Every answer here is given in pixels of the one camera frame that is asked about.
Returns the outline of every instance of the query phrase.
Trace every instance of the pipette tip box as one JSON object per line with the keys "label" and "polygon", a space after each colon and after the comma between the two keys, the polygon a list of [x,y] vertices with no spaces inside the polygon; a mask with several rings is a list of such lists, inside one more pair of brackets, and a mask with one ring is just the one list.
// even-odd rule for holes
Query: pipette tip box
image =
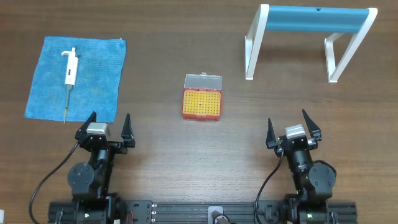
{"label": "pipette tip box", "polygon": [[183,119],[219,121],[222,108],[221,76],[187,74],[182,98]]}

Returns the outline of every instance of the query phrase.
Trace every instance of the yellow pipette tip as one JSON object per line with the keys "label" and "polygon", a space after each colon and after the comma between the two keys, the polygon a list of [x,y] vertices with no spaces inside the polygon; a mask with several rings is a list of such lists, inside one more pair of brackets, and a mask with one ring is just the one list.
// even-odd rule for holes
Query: yellow pipette tip
{"label": "yellow pipette tip", "polygon": [[63,123],[65,124],[65,121],[67,120],[67,113],[68,113],[68,108],[65,108],[65,114],[63,116]]}

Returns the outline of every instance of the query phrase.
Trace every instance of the white stand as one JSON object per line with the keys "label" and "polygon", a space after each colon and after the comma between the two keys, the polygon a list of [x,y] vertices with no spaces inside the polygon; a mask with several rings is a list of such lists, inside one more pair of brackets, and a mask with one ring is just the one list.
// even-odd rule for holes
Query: white stand
{"label": "white stand", "polygon": [[369,29],[371,28],[373,21],[376,18],[376,15],[377,15],[377,9],[369,8],[368,17],[366,18],[359,32],[357,34],[354,34],[353,37],[351,38],[351,41],[348,44],[346,52],[344,53],[337,67],[335,63],[335,52],[333,50],[333,41],[341,37],[343,34],[334,33],[330,37],[325,39],[326,66],[328,68],[329,83],[337,83],[337,79],[340,77],[341,73],[343,73],[348,62],[353,57],[356,49],[359,47],[365,35],[368,33]]}
{"label": "white stand", "polygon": [[[245,39],[245,72],[246,80],[253,80],[254,69],[257,64],[257,58],[259,55],[262,38],[264,36],[264,31],[266,29],[267,18],[269,12],[268,4],[261,4],[259,9],[254,16],[254,20],[250,26],[249,32]],[[369,8],[369,15],[363,23],[357,34],[353,35],[353,38],[348,44],[346,52],[343,58],[336,67],[335,54],[333,51],[333,41],[341,37],[343,34],[334,33],[330,37],[325,39],[325,54],[326,54],[326,65],[328,69],[328,79],[329,83],[336,83],[337,79],[340,77],[341,73],[347,66],[349,60],[351,60],[356,49],[364,39],[365,35],[368,33],[370,27],[372,26],[377,15],[376,8]]]}

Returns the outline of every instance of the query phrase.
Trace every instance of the wooden table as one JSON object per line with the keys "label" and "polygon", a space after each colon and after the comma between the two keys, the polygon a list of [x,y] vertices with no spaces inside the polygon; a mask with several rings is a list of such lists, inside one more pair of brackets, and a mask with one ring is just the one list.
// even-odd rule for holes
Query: wooden table
{"label": "wooden table", "polygon": [[[327,82],[327,34],[266,32],[254,81],[244,80],[244,36],[262,1],[2,1],[0,3],[0,208],[5,222],[31,222],[30,197],[74,145],[81,123],[24,119],[45,35],[122,38],[127,55],[119,139],[131,114],[137,147],[115,158],[111,190],[125,199],[252,202],[277,164],[266,149],[267,118],[277,135],[321,127],[312,152],[338,171],[333,199],[358,204],[360,223],[396,223],[398,198],[398,1],[312,1],[301,6],[377,7],[378,17],[337,84]],[[295,1],[267,1],[294,5]],[[341,57],[349,37],[335,44]],[[220,122],[186,121],[186,73],[223,76]],[[42,186],[34,214],[71,199],[67,174],[89,153],[78,149]],[[294,192],[286,161],[262,199]]]}

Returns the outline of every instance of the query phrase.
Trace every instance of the blue and white rack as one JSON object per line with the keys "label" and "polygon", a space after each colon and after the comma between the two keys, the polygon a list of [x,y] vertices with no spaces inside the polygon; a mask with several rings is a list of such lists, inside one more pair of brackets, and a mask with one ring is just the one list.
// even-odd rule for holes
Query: blue and white rack
{"label": "blue and white rack", "polygon": [[[376,16],[376,8],[343,9],[261,4],[245,36],[246,80],[253,80],[264,31],[274,30],[333,33],[325,39],[325,54],[329,83],[336,83]],[[343,34],[352,34],[353,37],[336,67],[333,41]]]}

